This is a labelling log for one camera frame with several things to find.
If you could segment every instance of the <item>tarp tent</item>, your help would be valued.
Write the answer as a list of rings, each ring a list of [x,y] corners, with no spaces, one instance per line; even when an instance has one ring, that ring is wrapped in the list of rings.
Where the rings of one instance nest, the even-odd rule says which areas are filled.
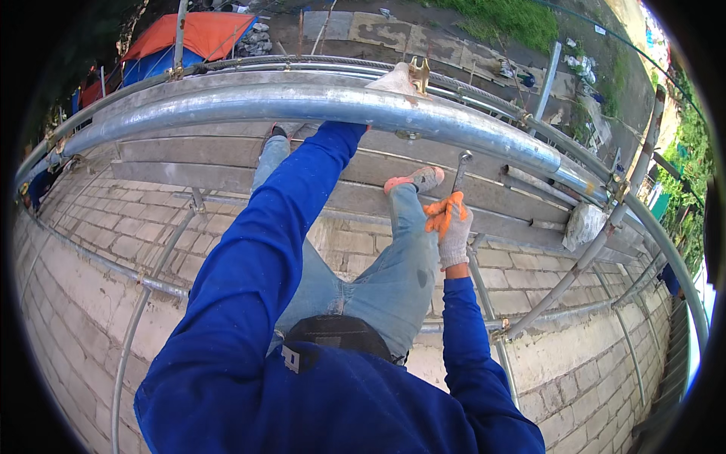
[[[184,19],[181,65],[224,58],[237,41],[255,25],[257,17],[236,12],[190,12]],[[123,85],[156,76],[172,66],[176,40],[176,15],[159,18],[139,36],[121,62],[126,62]]]

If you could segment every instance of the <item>light blue jeans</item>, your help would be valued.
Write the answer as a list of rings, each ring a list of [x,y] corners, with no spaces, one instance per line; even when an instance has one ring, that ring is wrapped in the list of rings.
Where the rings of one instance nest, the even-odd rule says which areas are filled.
[[[252,191],[290,154],[290,143],[271,137],[264,146]],[[386,341],[394,357],[406,357],[431,304],[439,249],[435,232],[426,233],[426,216],[414,185],[388,193],[392,244],[352,283],[338,278],[308,240],[303,244],[303,275],[293,299],[275,325],[268,354],[301,319],[350,315],[365,320]]]

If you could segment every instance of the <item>pink and gray shoe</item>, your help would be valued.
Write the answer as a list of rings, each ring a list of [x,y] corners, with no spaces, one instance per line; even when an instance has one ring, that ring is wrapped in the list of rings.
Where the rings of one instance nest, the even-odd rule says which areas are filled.
[[[418,169],[408,177],[393,177],[383,185],[383,193],[388,194],[391,188],[401,183],[412,183],[416,192],[426,192],[439,186],[444,181],[444,170],[441,167],[429,166]]]

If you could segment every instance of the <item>glove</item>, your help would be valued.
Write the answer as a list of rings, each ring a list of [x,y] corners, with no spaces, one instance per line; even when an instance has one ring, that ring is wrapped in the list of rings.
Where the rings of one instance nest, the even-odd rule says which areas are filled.
[[[474,215],[463,200],[464,194],[457,191],[440,202],[423,206],[423,212],[428,216],[425,231],[439,232],[441,271],[459,263],[469,263],[466,245]]]
[[[396,63],[396,67],[390,73],[383,74],[366,85],[366,88],[421,97],[416,91],[416,87],[411,84],[409,66],[408,63],[404,62]]]

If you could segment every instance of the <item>orange tarp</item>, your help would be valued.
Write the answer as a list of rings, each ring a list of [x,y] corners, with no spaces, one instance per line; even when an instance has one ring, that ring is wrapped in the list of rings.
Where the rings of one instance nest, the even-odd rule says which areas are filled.
[[[224,58],[232,50],[232,45],[239,39],[240,34],[254,20],[255,16],[236,12],[187,13],[184,19],[184,47],[202,58],[208,56],[208,60]],[[173,46],[175,40],[176,15],[164,15],[139,36],[121,61],[146,57]]]

